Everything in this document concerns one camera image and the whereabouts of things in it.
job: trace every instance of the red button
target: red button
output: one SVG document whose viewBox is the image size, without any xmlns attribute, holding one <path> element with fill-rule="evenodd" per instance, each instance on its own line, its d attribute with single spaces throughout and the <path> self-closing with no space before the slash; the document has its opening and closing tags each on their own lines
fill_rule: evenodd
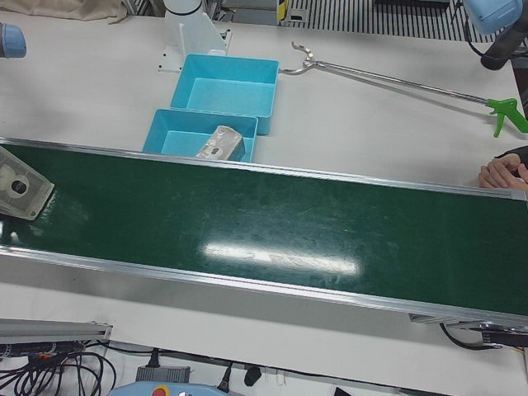
<svg viewBox="0 0 528 396">
<path fill-rule="evenodd" d="M 166 386 L 158 386 L 153 392 L 152 396 L 170 396 Z"/>
</svg>

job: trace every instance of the green trigger handle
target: green trigger handle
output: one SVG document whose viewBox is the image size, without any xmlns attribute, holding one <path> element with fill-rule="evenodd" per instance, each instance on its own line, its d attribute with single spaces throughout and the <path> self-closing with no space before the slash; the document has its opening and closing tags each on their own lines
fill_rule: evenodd
<svg viewBox="0 0 528 396">
<path fill-rule="evenodd" d="M 506 99 L 504 101 L 489 99 L 486 106 L 493 109 L 490 113 L 491 115 L 497 115 L 497 128 L 493 137 L 498 138 L 500 135 L 504 125 L 504 117 L 508 117 L 520 132 L 528 134 L 528 120 L 517 110 L 517 99 Z"/>
</svg>

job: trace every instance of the black sleeve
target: black sleeve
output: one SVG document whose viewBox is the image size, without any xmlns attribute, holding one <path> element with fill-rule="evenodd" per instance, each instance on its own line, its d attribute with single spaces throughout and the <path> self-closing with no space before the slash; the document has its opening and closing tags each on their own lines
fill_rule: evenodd
<svg viewBox="0 0 528 396">
<path fill-rule="evenodd" d="M 506 151 L 504 154 L 499 155 L 497 158 L 502 158 L 507 154 L 517 154 L 521 157 L 521 163 L 524 163 L 528 167 L 528 146 L 514 148 L 513 150 Z M 519 177 L 519 173 L 515 171 L 513 176 Z"/>
</svg>

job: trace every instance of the blue plastic bin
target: blue plastic bin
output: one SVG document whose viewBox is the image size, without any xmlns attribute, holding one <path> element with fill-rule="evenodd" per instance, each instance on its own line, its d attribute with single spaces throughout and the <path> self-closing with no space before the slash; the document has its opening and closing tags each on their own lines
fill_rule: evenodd
<svg viewBox="0 0 528 396">
<path fill-rule="evenodd" d="M 195 157 L 219 125 L 229 126 L 243 136 L 246 153 L 241 161 L 250 163 L 258 119 L 240 115 L 159 109 L 150 125 L 143 151 Z"/>
<path fill-rule="evenodd" d="M 276 60 L 189 54 L 171 107 L 257 117 L 268 134 L 278 73 Z"/>
</svg>

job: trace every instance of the human hand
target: human hand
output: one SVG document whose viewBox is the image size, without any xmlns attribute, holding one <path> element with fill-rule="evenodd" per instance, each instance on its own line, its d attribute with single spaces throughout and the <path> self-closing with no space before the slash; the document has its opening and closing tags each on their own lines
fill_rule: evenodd
<svg viewBox="0 0 528 396">
<path fill-rule="evenodd" d="M 512 175 L 518 171 L 521 180 Z M 528 170 L 521 164 L 517 154 L 510 153 L 493 159 L 486 167 L 480 168 L 479 185 L 484 188 L 513 188 L 528 191 Z"/>
</svg>

